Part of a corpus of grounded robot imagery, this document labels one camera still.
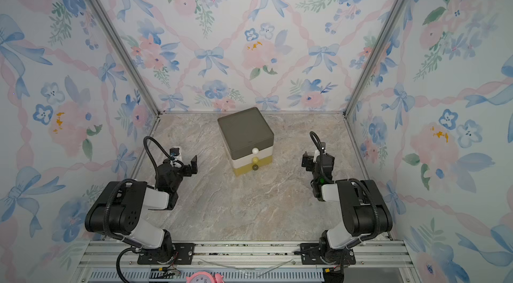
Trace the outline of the three-drawer storage cabinet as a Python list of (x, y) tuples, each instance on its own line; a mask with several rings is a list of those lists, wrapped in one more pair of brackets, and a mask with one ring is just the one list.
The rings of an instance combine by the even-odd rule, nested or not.
[(235, 176), (273, 162), (275, 135), (258, 108), (220, 117), (217, 122)]

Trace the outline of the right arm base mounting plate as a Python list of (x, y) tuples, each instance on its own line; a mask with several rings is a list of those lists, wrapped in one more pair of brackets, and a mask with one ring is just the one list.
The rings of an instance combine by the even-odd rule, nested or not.
[(294, 255), (301, 257), (302, 265), (336, 266), (343, 262), (344, 266), (356, 264), (355, 254), (352, 250), (334, 250), (330, 247), (321, 247), (319, 243), (300, 243)]

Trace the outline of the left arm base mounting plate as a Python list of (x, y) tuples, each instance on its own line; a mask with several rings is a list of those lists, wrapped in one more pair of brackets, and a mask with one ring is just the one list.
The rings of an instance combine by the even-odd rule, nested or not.
[(139, 265), (191, 265), (195, 251), (194, 243), (172, 243), (157, 249), (142, 249), (139, 252)]

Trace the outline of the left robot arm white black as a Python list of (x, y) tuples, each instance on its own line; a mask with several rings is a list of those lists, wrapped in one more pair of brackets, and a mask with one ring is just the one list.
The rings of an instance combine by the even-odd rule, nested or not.
[(173, 242), (170, 232), (149, 223), (146, 214), (173, 210), (181, 182), (197, 173), (197, 157), (187, 165), (166, 159), (157, 167), (154, 188), (132, 179), (108, 183), (87, 213), (85, 229), (128, 244), (140, 265), (191, 265), (195, 244)]

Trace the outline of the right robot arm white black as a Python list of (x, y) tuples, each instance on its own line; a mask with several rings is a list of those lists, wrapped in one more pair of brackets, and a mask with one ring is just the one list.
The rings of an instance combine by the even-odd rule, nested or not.
[(353, 248), (391, 231), (393, 220), (374, 181), (334, 180), (335, 158), (327, 153), (303, 154), (301, 166), (311, 172), (313, 195), (320, 202), (340, 206), (342, 220), (326, 230), (316, 244), (300, 244), (295, 252), (304, 265), (340, 266), (355, 264)]

